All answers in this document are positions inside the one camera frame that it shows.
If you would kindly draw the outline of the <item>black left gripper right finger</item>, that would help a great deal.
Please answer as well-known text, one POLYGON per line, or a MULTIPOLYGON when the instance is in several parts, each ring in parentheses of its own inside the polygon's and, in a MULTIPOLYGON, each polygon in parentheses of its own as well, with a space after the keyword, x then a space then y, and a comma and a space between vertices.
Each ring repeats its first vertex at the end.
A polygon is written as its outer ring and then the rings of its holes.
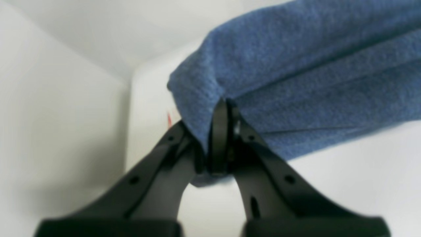
POLYGON ((242 237, 390 237, 381 217, 331 201, 276 155, 229 100, 212 115, 207 170, 232 175, 246 214, 242 237))

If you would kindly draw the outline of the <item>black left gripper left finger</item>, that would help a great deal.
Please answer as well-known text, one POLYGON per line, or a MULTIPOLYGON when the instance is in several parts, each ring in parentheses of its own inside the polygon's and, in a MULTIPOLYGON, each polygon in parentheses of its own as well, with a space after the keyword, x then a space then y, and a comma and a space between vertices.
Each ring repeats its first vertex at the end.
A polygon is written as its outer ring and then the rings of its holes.
POLYGON ((204 171, 203 152, 182 121, 104 195, 77 212, 43 220, 36 237, 183 237, 185 188, 204 171))

